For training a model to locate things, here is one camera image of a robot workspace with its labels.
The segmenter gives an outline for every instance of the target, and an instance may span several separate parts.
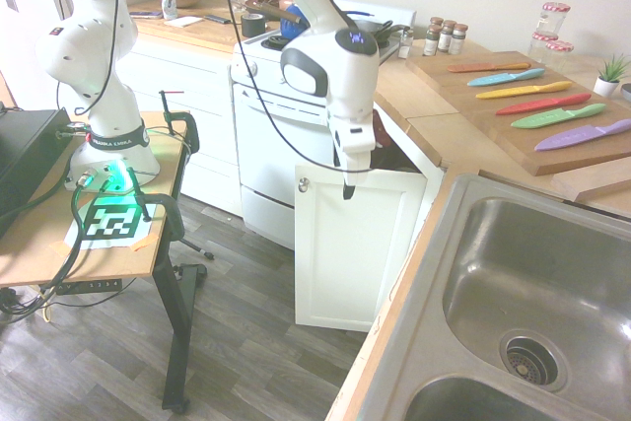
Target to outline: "small succulent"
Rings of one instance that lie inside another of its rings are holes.
[[[619,58],[615,57],[615,54],[611,58],[611,61],[604,62],[604,69],[598,70],[598,75],[602,81],[607,83],[618,83],[620,79],[625,76],[626,69],[631,65],[631,61],[625,61],[625,56],[620,55]]]

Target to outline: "green knife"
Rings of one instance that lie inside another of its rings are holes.
[[[587,107],[579,108],[578,110],[564,110],[562,108],[555,108],[548,112],[536,113],[529,117],[520,118],[511,124],[515,128],[539,128],[546,125],[552,125],[553,123],[565,122],[566,120],[572,120],[573,118],[591,117],[597,113],[601,113],[605,104],[590,104]]]

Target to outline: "white pot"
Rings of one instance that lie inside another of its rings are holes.
[[[619,82],[617,83],[608,83],[603,81],[600,77],[596,79],[596,83],[594,84],[594,92],[596,94],[600,94],[601,96],[608,98],[613,94],[615,88],[618,87]]]

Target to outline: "oven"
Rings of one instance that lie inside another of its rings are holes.
[[[369,4],[338,1],[342,10],[371,12],[377,22],[394,20],[413,26],[415,12]],[[284,81],[280,50],[266,47],[279,31],[244,40],[242,45],[250,70],[265,105],[280,132],[302,154],[325,165],[333,164],[333,141],[326,127],[323,98],[300,93]],[[393,37],[380,49],[382,62],[398,50]],[[305,160],[297,155],[272,126],[247,74],[235,45],[231,78],[245,225],[287,248],[294,248],[295,165]]]

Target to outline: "stove knob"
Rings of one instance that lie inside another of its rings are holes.
[[[252,72],[252,76],[256,76],[256,73],[258,72],[258,67],[256,66],[256,63],[250,60],[247,62],[247,64],[249,65],[249,70]],[[249,78],[249,74],[247,74],[247,67],[242,61],[239,61],[235,64],[235,73],[237,73],[239,76],[245,76]]]

